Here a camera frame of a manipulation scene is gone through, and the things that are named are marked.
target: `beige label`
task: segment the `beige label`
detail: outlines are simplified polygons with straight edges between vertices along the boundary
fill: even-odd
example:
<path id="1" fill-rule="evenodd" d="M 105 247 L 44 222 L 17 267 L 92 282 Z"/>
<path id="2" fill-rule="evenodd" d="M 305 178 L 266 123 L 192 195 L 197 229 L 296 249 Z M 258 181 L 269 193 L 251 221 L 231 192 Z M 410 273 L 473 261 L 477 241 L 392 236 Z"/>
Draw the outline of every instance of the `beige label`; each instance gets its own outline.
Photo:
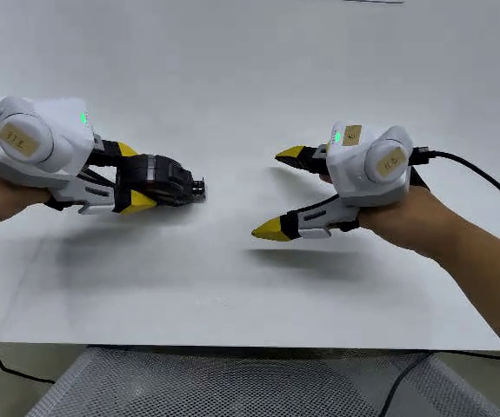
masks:
<path id="1" fill-rule="evenodd" d="M 32 156 L 39 144 L 12 123 L 6 123 L 0 131 L 0 140 L 8 143 L 23 156 Z"/>
<path id="2" fill-rule="evenodd" d="M 346 126 L 344 131 L 343 146 L 355 146 L 360 143 L 360 135 L 362 134 L 362 126 L 359 124 Z"/>
<path id="3" fill-rule="evenodd" d="M 406 162 L 402 148 L 395 148 L 377 163 L 377 172 L 384 178 Z"/>

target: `finger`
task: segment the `finger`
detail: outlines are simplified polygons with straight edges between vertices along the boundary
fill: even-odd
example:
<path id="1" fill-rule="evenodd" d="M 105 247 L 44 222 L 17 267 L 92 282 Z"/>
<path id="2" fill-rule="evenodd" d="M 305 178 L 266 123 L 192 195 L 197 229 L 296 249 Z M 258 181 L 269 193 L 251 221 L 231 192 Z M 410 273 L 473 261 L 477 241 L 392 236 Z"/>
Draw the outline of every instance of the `finger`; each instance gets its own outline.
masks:
<path id="1" fill-rule="evenodd" d="M 333 183 L 333 181 L 330 179 L 330 176 L 326 174 L 319 174 L 319 178 L 321 178 L 325 182 L 328 182 L 329 184 Z"/>
<path id="2" fill-rule="evenodd" d="M 45 203 L 50 199 L 48 189 L 34 189 L 30 187 L 19 187 L 13 189 L 13 200 L 17 206 L 27 207 L 31 204 Z"/>

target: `white tabletop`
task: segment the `white tabletop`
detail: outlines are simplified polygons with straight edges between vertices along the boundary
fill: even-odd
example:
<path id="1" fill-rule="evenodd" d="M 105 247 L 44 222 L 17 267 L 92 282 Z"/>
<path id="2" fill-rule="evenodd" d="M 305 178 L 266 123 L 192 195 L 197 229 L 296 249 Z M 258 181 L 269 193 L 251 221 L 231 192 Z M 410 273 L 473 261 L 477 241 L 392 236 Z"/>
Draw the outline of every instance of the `white tabletop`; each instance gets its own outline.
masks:
<path id="1" fill-rule="evenodd" d="M 500 179 L 500 2 L 4 0 L 8 94 L 83 97 L 103 138 L 177 159 L 208 200 L 1 223 L 0 341 L 500 349 L 436 263 L 368 231 L 250 235 L 333 194 L 273 156 L 338 119 L 402 124 Z M 488 183 L 446 161 L 419 170 L 500 237 Z"/>

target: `black mechanical part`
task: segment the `black mechanical part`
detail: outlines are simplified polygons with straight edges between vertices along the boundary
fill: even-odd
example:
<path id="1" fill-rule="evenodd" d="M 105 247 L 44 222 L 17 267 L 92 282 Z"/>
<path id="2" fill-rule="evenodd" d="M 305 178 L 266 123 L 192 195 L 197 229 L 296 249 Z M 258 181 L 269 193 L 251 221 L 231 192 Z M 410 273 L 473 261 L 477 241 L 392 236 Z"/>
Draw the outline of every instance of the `black mechanical part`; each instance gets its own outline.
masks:
<path id="1" fill-rule="evenodd" d="M 328 175 L 327 163 L 324 158 L 314 158 L 317 148 L 304 146 L 297 157 L 292 156 L 276 156 L 277 161 L 285 163 L 292 168 L 304 169 L 311 174 Z"/>
<path id="2" fill-rule="evenodd" d="M 125 156 L 117 165 L 117 188 L 134 189 L 157 205 L 183 206 L 205 199 L 204 181 L 194 181 L 191 172 L 166 156 Z"/>

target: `white plastic casing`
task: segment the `white plastic casing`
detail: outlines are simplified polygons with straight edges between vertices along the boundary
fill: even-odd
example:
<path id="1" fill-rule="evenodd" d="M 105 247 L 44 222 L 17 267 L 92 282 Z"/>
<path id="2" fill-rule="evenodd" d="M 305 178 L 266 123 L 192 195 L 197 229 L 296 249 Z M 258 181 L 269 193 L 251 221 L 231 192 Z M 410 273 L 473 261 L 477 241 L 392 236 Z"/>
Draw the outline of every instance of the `white plastic casing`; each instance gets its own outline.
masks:
<path id="1" fill-rule="evenodd" d="M 32 153 L 20 151 L 9 139 L 16 129 L 25 136 L 29 151 L 34 149 Z M 94 143 L 85 102 L 79 98 L 0 99 L 0 176 L 4 179 L 32 187 L 63 188 L 83 168 Z"/>
<path id="2" fill-rule="evenodd" d="M 361 126 L 358 138 L 346 140 L 348 126 L 353 125 L 335 123 L 327 145 L 327 168 L 335 190 L 349 206 L 370 207 L 397 200 L 401 190 L 405 193 L 408 189 L 408 158 L 413 149 L 405 129 L 393 126 L 377 136 Z M 396 148 L 402 151 L 398 163 L 389 173 L 379 171 L 379 162 Z"/>

